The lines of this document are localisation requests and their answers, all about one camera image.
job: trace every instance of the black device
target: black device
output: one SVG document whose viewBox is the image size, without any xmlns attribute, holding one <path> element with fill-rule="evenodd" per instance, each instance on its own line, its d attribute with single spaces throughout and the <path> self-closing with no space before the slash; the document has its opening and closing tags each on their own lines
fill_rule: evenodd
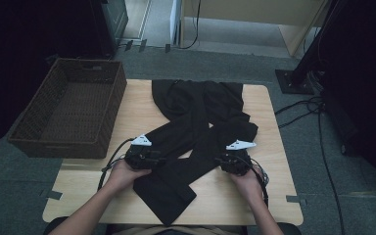
<svg viewBox="0 0 376 235">
<path fill-rule="evenodd" d="M 153 151 L 150 146 L 143 145 L 131 145 L 124 160 L 133 169 L 153 169 L 166 162 L 166 158 L 161 157 L 160 151 Z"/>
<path fill-rule="evenodd" d="M 215 160 L 219 163 L 222 170 L 237 175 L 245 175 L 251 165 L 253 165 L 246 149 L 227 150 Z"/>
</svg>

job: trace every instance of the light wood tabletop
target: light wood tabletop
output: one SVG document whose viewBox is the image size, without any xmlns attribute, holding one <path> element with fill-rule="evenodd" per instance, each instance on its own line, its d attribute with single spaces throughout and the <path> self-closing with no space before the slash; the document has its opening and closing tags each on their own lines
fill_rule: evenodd
<svg viewBox="0 0 376 235">
<path fill-rule="evenodd" d="M 48 199 L 43 213 L 45 221 L 71 215 L 96 193 L 101 169 L 120 143 L 168 122 L 154 104 L 150 80 L 128 79 L 127 82 L 107 157 L 102 160 L 63 160 L 53 187 L 53 191 L 63 193 L 63 196 L 60 200 Z M 250 122 L 258 126 L 257 145 L 248 149 L 248 153 L 262 165 L 270 178 L 267 185 L 269 209 L 277 222 L 302 224 L 304 219 L 300 204 L 289 203 L 286 199 L 286 196 L 296 196 L 297 193 L 268 91 L 261 85 L 244 85 L 243 100 L 243 111 L 251 116 Z M 124 154 L 128 148 L 129 143 L 117 155 Z M 173 222 L 174 225 L 255 224 L 251 210 L 228 173 L 220 167 L 193 182 L 190 187 L 197 198 Z M 100 222 L 162 224 L 131 187 L 111 201 Z"/>
</svg>

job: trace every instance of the hand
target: hand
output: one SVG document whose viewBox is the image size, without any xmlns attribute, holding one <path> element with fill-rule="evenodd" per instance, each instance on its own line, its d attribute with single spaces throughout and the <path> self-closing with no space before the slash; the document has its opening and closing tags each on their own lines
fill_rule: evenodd
<svg viewBox="0 0 376 235">
<path fill-rule="evenodd" d="M 135 170 L 132 169 L 126 161 L 120 160 L 113 166 L 112 172 L 104 187 L 112 187 L 115 192 L 119 192 L 132 185 L 136 178 L 149 173 L 151 173 L 150 169 Z"/>
<path fill-rule="evenodd" d="M 262 178 L 261 170 L 256 165 L 253 166 L 253 168 Z M 261 186 L 255 173 L 251 169 L 243 176 L 230 173 L 230 177 L 236 184 L 240 194 L 247 202 L 250 202 L 251 200 L 259 200 L 263 202 Z"/>
</svg>

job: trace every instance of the person's right hand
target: person's right hand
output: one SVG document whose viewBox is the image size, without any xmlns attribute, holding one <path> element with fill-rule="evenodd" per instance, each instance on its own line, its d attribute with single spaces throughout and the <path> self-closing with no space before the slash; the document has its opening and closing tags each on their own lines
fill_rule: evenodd
<svg viewBox="0 0 376 235">
<path fill-rule="evenodd" d="M 254 166 L 254 169 L 262 178 L 260 169 L 256 165 Z M 230 173 L 230 177 L 236 184 L 240 194 L 247 202 L 250 202 L 251 200 L 263 201 L 261 186 L 255 173 L 251 169 L 243 176 Z"/>
</svg>

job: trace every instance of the black garment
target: black garment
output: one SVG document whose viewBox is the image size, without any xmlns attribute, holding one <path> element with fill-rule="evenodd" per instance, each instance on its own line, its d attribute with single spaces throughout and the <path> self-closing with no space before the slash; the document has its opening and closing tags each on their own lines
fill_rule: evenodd
<svg viewBox="0 0 376 235">
<path fill-rule="evenodd" d="M 258 127 L 242 112 L 242 91 L 239 83 L 152 82 L 154 101 L 169 123 L 146 137 L 167 163 L 136 179 L 133 189 L 165 226 L 195 199 L 189 184 L 217 166 L 214 159 L 227 145 L 255 139 Z M 188 159 L 178 159 L 189 150 Z"/>
</svg>

